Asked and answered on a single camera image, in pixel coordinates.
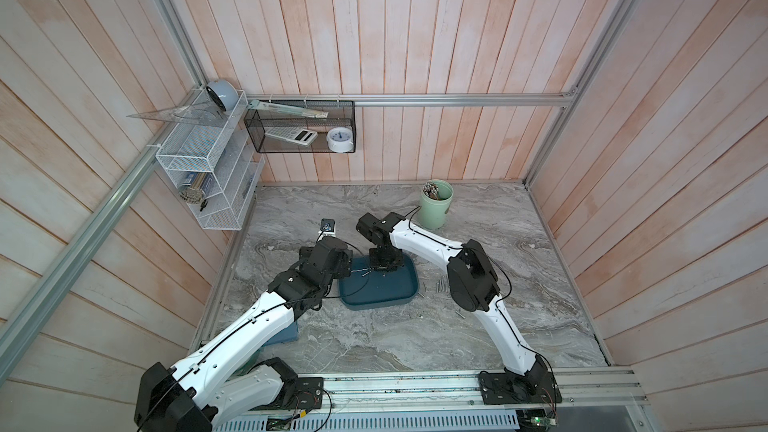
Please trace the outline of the teal plastic storage tray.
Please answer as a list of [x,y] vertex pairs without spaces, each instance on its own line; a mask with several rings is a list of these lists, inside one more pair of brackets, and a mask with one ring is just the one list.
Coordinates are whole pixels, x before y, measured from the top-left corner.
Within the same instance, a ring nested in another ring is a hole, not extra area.
[[395,271],[371,273],[368,257],[352,260],[351,275],[337,282],[342,303],[350,310],[360,311],[409,303],[419,291],[419,279],[413,261],[404,257],[404,265]]

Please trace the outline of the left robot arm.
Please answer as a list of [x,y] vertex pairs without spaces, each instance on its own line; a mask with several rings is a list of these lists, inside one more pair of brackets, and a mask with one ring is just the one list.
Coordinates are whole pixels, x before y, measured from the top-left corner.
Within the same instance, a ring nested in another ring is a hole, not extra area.
[[267,359],[237,375],[267,341],[320,307],[334,280],[349,276],[352,252],[332,236],[301,250],[256,302],[206,345],[141,377],[134,421],[140,431],[212,431],[257,407],[321,405],[319,379],[301,379],[283,360]]

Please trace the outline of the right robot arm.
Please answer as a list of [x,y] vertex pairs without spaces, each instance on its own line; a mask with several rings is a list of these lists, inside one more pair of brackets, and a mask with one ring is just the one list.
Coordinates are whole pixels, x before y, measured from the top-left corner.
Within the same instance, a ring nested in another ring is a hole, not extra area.
[[529,347],[514,324],[498,285],[498,274],[483,246],[438,236],[395,212],[382,219],[367,213],[356,230],[374,247],[369,252],[373,270],[392,271],[406,252],[445,270],[454,302],[474,315],[501,355],[501,372],[481,371],[477,381],[486,405],[562,401],[552,367]]

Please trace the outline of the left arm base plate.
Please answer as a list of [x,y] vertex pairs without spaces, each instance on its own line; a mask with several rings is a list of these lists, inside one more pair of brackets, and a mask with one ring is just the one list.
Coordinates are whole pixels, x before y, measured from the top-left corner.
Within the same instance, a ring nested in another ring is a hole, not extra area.
[[283,385],[277,397],[268,404],[252,407],[253,411],[320,409],[323,402],[324,379],[322,377],[299,377]]

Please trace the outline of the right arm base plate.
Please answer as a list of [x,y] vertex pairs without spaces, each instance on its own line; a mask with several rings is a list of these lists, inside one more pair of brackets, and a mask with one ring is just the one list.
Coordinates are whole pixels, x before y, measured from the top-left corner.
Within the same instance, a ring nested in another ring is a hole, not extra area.
[[562,394],[551,372],[531,379],[511,372],[481,371],[477,380],[484,405],[559,405],[562,402]]

